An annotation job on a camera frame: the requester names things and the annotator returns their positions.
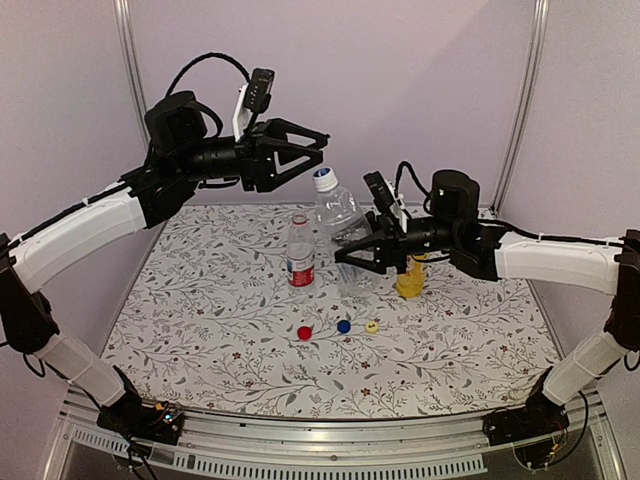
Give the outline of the blue Pepsi bottle cap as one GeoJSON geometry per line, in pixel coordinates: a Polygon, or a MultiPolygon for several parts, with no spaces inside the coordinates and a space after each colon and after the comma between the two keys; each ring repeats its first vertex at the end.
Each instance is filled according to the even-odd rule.
{"type": "Polygon", "coordinates": [[[341,320],[337,324],[337,330],[340,333],[346,334],[351,330],[351,324],[347,320],[341,320]]]}

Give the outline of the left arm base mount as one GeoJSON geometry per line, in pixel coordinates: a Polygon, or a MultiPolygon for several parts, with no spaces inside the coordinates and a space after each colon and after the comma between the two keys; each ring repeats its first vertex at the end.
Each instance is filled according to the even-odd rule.
{"type": "Polygon", "coordinates": [[[124,372],[118,367],[115,371],[123,381],[124,395],[114,405],[100,408],[97,426],[123,438],[176,446],[184,426],[182,407],[169,401],[145,404],[124,372]]]}

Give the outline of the white blue bottle cap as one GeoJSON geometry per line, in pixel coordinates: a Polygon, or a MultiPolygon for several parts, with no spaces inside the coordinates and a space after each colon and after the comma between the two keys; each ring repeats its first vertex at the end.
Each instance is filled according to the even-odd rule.
{"type": "Polygon", "coordinates": [[[312,178],[318,193],[329,192],[339,185],[339,180],[331,167],[319,168],[313,173],[312,178]]]}

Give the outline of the yellow juice bottle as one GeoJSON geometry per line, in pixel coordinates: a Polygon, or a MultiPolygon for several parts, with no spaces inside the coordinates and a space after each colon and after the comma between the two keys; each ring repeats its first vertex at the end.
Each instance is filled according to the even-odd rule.
{"type": "Polygon", "coordinates": [[[405,299],[414,299],[421,295],[427,279],[428,254],[409,255],[406,261],[406,271],[398,274],[396,291],[405,299]]]}

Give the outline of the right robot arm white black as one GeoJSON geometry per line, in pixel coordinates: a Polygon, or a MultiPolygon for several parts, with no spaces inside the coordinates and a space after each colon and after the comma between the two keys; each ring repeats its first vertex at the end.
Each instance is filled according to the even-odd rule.
{"type": "Polygon", "coordinates": [[[550,368],[517,415],[517,427],[537,436],[566,404],[630,351],[639,349],[639,233],[588,239],[533,234],[502,221],[482,220],[479,185],[456,170],[439,170],[424,217],[406,217],[401,201],[378,172],[365,175],[376,213],[370,235],[340,247],[338,263],[383,274],[406,270],[411,255],[444,252],[451,265],[486,281],[527,279],[583,287],[612,296],[602,329],[550,368]]]}

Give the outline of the clear plastic bottle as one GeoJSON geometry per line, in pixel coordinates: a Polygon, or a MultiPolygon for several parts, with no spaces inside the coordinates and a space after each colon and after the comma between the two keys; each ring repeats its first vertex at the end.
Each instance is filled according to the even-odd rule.
{"type": "MultiPolygon", "coordinates": [[[[315,213],[318,230],[326,244],[329,258],[336,268],[338,263],[334,260],[334,252],[336,250],[333,250],[331,247],[331,234],[335,232],[339,226],[355,221],[356,219],[366,219],[365,212],[354,195],[339,184],[329,192],[317,192],[315,213]]],[[[340,293],[344,296],[349,296],[345,295],[340,289],[338,272],[337,280],[340,293]]]]}

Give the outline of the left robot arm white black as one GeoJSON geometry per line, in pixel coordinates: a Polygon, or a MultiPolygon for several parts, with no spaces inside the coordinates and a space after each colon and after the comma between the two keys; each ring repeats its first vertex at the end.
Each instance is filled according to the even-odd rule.
{"type": "Polygon", "coordinates": [[[102,247],[170,219],[199,188],[240,183],[246,191],[268,193],[320,164],[328,135],[281,118],[258,121],[269,100],[242,88],[233,133],[222,136],[208,135],[206,117],[222,122],[193,92],[167,94],[145,114],[150,146],[142,166],[33,229],[1,237],[8,346],[82,388],[128,434],[149,423],[139,394],[123,373],[60,332],[42,289],[102,247]]]}

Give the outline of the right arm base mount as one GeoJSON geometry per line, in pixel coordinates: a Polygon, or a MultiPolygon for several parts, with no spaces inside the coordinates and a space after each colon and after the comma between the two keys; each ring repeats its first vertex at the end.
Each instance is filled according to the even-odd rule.
{"type": "Polygon", "coordinates": [[[515,448],[518,462],[531,470],[547,468],[555,460],[570,425],[562,406],[534,393],[518,408],[499,407],[482,419],[491,446],[524,441],[515,448]]]}

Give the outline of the red bottle cap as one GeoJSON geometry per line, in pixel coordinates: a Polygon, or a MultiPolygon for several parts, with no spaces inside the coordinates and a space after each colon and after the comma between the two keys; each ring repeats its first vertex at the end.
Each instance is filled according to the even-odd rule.
{"type": "Polygon", "coordinates": [[[301,341],[308,341],[312,338],[313,330],[309,326],[301,326],[297,330],[297,337],[301,341]]]}

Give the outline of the Pepsi bottle blue label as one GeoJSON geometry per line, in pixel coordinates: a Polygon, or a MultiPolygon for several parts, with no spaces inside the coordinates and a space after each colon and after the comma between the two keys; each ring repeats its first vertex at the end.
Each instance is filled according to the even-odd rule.
{"type": "Polygon", "coordinates": [[[338,263],[336,265],[340,289],[345,295],[366,296],[380,284],[381,276],[363,268],[338,263]]]}

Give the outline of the red-capped clear bottle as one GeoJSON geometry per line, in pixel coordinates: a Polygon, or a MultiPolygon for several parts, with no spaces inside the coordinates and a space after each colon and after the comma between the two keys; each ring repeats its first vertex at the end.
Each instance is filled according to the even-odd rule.
{"type": "Polygon", "coordinates": [[[286,245],[287,281],[293,294],[309,293],[315,280],[315,240],[307,214],[291,216],[286,245]]]}

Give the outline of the pale yellow bottle cap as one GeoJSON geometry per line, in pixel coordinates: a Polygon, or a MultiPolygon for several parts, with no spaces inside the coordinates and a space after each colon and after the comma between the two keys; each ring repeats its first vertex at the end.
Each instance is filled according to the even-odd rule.
{"type": "Polygon", "coordinates": [[[376,321],[367,322],[365,331],[369,334],[376,334],[379,331],[379,324],[376,321]]]}

